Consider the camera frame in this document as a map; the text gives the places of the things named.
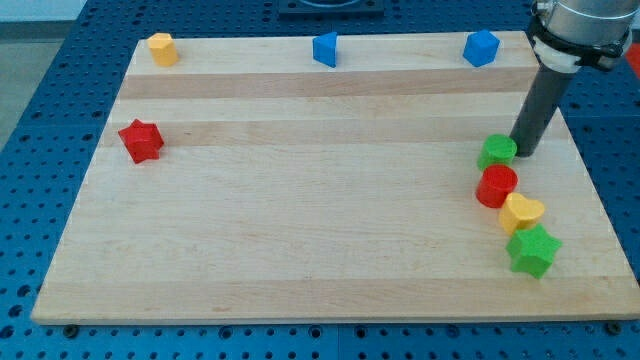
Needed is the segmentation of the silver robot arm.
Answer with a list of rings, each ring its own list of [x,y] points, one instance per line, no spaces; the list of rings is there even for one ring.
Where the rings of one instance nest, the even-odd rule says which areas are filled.
[[[610,71],[632,44],[631,24],[638,12],[638,0],[535,0],[528,35],[548,69]]]

